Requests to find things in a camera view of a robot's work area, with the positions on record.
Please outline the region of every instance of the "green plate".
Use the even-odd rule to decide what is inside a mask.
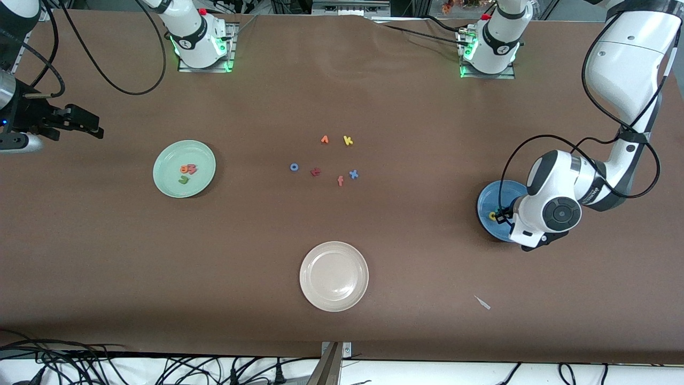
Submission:
[[[181,167],[189,166],[185,173]],[[166,147],[152,169],[159,191],[172,198],[187,198],[204,190],[216,172],[216,158],[206,144],[197,140],[181,140]]]

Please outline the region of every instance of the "metal bracket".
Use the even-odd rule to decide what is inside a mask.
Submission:
[[[321,355],[325,354],[326,349],[331,343],[321,344]],[[342,358],[349,358],[352,356],[352,343],[342,343]]]

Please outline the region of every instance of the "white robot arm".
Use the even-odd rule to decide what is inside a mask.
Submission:
[[[619,139],[606,162],[558,150],[537,159],[527,178],[527,195],[511,207],[510,240],[525,251],[567,234],[578,224],[582,206],[597,211],[619,206],[630,193],[636,166],[650,138],[660,104],[658,70],[678,39],[682,3],[605,3],[611,10],[604,31],[588,52],[586,84],[627,124],[620,127]],[[675,54],[676,44],[665,75]]]
[[[498,0],[492,17],[475,24],[472,47],[463,58],[485,74],[497,74],[515,59],[520,37],[532,20],[529,0]]]
[[[159,14],[171,34],[176,52],[190,67],[202,69],[227,54],[220,44],[226,22],[195,9],[192,0],[142,0]]]

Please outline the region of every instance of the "plate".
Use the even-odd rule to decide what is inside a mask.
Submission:
[[[508,223],[498,224],[496,221],[489,219],[489,213],[497,211],[499,208],[499,183],[495,181],[487,185],[479,194],[477,199],[477,216],[479,222],[485,230],[492,234],[499,240],[505,242],[512,242],[508,237],[511,227]],[[527,187],[524,184],[515,182],[514,180],[504,180],[501,188],[501,205],[506,208],[518,197],[527,194]]]
[[[152,176],[159,191],[172,198],[187,198],[204,190],[215,172],[216,158],[206,144],[181,140],[159,154]]]
[[[356,305],[366,293],[368,265],[361,253],[347,243],[322,243],[304,258],[300,286],[315,307],[341,312]]]

